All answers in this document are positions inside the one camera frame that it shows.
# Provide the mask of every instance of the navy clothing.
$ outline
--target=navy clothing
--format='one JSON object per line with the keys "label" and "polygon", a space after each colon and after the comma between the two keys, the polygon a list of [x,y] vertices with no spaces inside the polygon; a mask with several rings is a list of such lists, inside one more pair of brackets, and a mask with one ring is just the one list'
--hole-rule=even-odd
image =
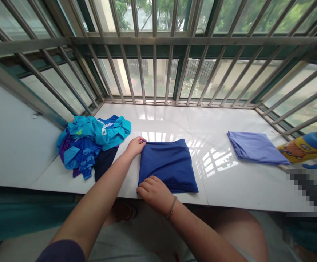
{"label": "navy clothing", "polygon": [[81,247],[73,240],[59,240],[49,245],[36,262],[84,262]]}
{"label": "navy clothing", "polygon": [[105,174],[105,172],[110,168],[116,156],[117,150],[118,147],[113,147],[106,151],[99,152],[98,157],[95,159],[94,165],[95,182],[97,182],[103,176],[103,174]]}
{"label": "navy clothing", "polygon": [[172,193],[198,193],[192,161],[185,140],[146,142],[141,152],[139,183],[157,176]]}

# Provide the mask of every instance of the leg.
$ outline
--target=leg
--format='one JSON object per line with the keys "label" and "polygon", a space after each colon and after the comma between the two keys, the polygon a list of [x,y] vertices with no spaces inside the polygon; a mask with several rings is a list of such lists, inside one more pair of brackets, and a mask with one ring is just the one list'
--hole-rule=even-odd
{"label": "leg", "polygon": [[268,248],[258,220],[245,209],[227,209],[217,217],[213,229],[258,262],[268,261]]}

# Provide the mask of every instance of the light purple cloth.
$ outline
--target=light purple cloth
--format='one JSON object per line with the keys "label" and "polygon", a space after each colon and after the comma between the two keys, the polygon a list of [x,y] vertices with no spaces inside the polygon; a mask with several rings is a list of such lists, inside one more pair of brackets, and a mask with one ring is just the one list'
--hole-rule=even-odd
{"label": "light purple cloth", "polygon": [[266,134],[228,132],[227,135],[238,159],[275,166],[290,165],[288,159],[278,151]]}

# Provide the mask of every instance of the sleeve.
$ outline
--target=sleeve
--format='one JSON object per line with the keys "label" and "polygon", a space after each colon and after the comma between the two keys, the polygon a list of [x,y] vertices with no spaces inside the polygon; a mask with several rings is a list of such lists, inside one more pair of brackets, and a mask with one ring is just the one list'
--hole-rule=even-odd
{"label": "sleeve", "polygon": [[59,240],[46,247],[36,262],[85,262],[81,247],[73,240]]}

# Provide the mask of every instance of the blue shirt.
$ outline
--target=blue shirt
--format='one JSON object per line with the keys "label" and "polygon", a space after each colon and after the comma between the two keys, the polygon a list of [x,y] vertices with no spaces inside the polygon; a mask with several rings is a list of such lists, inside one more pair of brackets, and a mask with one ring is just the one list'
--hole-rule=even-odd
{"label": "blue shirt", "polygon": [[192,161],[185,140],[146,142],[141,152],[139,183],[156,176],[172,193],[198,193]]}

